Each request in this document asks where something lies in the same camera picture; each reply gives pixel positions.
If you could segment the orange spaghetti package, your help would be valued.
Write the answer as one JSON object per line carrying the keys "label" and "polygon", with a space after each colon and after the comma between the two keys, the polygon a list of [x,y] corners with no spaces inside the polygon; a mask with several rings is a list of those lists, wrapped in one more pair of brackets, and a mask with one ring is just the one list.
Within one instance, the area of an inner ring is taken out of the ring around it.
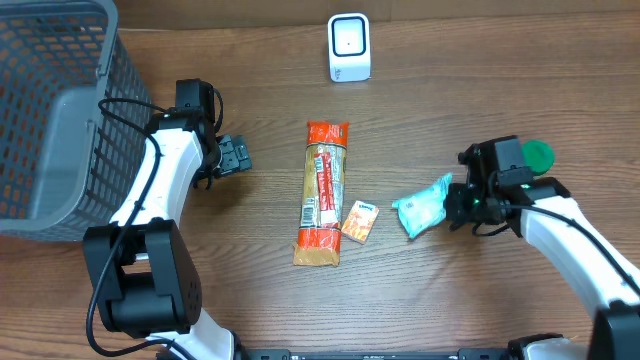
{"label": "orange spaghetti package", "polygon": [[310,121],[307,126],[300,223],[293,263],[337,266],[349,124]]}

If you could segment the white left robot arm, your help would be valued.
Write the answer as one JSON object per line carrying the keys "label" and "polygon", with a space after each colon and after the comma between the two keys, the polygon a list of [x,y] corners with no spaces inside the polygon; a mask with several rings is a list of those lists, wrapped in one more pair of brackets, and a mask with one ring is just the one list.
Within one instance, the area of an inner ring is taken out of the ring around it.
{"label": "white left robot arm", "polygon": [[243,137],[222,135],[220,92],[200,79],[176,83],[174,106],[152,108],[134,183],[104,226],[90,227],[83,252],[93,293],[85,334],[91,348],[119,357],[161,346],[173,359],[246,359],[237,335],[203,308],[201,281],[179,223],[201,180],[252,167]]}

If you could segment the orange Kleenex tissue pack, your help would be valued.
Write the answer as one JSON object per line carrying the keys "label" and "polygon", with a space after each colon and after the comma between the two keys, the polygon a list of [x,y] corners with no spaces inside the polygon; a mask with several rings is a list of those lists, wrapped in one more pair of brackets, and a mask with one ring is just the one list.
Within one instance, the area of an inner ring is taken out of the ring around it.
{"label": "orange Kleenex tissue pack", "polygon": [[351,207],[341,232],[347,238],[365,244],[379,214],[376,205],[357,200]]}

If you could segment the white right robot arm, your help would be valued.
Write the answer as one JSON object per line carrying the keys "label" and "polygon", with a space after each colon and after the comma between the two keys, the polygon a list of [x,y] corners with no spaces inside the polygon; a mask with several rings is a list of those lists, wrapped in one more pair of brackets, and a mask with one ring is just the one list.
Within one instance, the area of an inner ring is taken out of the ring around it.
{"label": "white right robot arm", "polygon": [[551,146],[512,135],[472,144],[458,162],[467,176],[448,187],[450,228],[512,231],[551,262],[593,321],[586,346],[560,334],[538,334],[510,341],[505,358],[638,360],[639,270],[587,220],[571,192],[548,176],[555,163]]}

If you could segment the teal wet wipes pack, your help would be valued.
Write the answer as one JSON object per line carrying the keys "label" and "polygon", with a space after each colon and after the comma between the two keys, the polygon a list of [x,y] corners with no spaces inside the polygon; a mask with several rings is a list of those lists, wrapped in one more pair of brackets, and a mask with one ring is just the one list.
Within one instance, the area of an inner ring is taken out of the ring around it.
{"label": "teal wet wipes pack", "polygon": [[452,180],[453,174],[447,173],[430,187],[392,203],[392,208],[397,211],[399,221],[410,240],[414,240],[422,232],[445,219],[444,202]]}

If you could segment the green lid jar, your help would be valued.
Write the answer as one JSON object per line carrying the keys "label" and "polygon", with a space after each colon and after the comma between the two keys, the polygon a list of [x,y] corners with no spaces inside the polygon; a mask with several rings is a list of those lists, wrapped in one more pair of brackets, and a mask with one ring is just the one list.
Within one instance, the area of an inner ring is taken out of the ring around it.
{"label": "green lid jar", "polygon": [[525,163],[535,176],[547,173],[555,163],[552,147],[540,140],[530,140],[522,145]]}

